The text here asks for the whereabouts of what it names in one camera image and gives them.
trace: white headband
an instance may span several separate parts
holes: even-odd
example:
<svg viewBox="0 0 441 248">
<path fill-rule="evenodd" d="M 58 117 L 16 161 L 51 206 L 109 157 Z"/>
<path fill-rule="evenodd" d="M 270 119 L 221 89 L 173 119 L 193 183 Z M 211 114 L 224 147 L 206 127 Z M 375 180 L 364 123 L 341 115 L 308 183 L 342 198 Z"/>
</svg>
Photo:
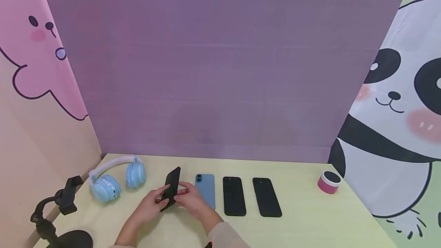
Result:
<svg viewBox="0 0 441 248">
<path fill-rule="evenodd" d="M 110 160 L 107 163 L 102 164 L 101 166 L 97 167 L 94 170 L 91 170 L 89 172 L 89 185 L 90 187 L 93 186 L 93 184 L 95 184 L 96 180 L 98 179 L 98 177 L 100 175 L 102 175 L 106 170 L 109 170 L 115 166 L 124 164 L 124 163 L 131 163 L 131 162 L 137 162 L 137 163 L 142 163 L 141 159 L 135 155 L 126 155 L 126 156 L 122 156 L 122 157 L 118 157 L 116 159 Z"/>
</svg>

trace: panda illustration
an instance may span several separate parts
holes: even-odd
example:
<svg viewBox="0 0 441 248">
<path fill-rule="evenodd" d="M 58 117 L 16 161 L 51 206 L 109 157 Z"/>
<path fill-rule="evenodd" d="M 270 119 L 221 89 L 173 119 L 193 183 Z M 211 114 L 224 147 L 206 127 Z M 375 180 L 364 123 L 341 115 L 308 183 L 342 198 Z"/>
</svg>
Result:
<svg viewBox="0 0 441 248">
<path fill-rule="evenodd" d="M 411 239 L 423 236 L 413 207 L 440 159 L 441 0 L 417 0 L 398 10 L 329 163 L 373 216 Z"/>
</svg>

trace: panda eye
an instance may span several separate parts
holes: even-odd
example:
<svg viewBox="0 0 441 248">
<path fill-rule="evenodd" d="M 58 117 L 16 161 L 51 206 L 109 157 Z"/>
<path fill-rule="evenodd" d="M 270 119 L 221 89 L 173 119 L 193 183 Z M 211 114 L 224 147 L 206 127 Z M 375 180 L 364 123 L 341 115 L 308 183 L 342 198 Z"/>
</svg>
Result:
<svg viewBox="0 0 441 248">
<path fill-rule="evenodd" d="M 400 67 L 400 54 L 394 49 L 381 49 L 372 63 L 364 83 L 377 83 L 392 76 Z"/>
<path fill-rule="evenodd" d="M 424 64 L 416 73 L 414 85 L 424 105 L 441 115 L 441 58 Z"/>
</svg>

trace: sleeve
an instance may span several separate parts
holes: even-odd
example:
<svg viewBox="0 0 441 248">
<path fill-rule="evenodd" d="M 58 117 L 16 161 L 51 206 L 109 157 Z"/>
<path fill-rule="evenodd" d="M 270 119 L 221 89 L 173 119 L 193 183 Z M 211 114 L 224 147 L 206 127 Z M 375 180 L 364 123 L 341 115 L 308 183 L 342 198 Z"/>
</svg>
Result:
<svg viewBox="0 0 441 248">
<path fill-rule="evenodd" d="M 134 248 L 133 246 L 112 245 L 109 248 Z"/>
<path fill-rule="evenodd" d="M 213 248 L 250 248 L 228 222 L 217 224 L 208 234 Z"/>
</svg>

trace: headphone ear cup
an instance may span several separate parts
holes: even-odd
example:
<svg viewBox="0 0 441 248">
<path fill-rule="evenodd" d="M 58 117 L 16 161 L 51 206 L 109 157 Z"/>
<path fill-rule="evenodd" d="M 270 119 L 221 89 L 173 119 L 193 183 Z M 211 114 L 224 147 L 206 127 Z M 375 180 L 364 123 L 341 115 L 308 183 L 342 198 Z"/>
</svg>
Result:
<svg viewBox="0 0 441 248">
<path fill-rule="evenodd" d="M 112 201 L 121 193 L 121 187 L 111 175 L 103 175 L 92 187 L 93 195 L 101 202 Z"/>
<path fill-rule="evenodd" d="M 104 202 L 109 201 L 110 197 L 109 197 L 107 191 L 104 189 L 104 187 L 98 183 L 98 180 L 92 186 L 92 193 L 93 193 L 93 196 L 95 196 L 95 198 L 98 201 L 104 203 Z"/>
<path fill-rule="evenodd" d="M 139 163 L 138 173 L 139 173 L 140 184 L 144 184 L 146 180 L 146 175 L 145 175 L 145 167 L 143 163 Z"/>
<path fill-rule="evenodd" d="M 127 187 L 129 188 L 135 188 L 133 182 L 133 164 L 134 163 L 130 163 L 127 166 L 127 170 L 126 170 L 126 182 L 127 182 Z"/>
<path fill-rule="evenodd" d="M 127 178 L 131 178 L 133 188 L 137 188 L 145 182 L 145 169 L 142 163 L 133 163 L 130 172 Z"/>
</svg>

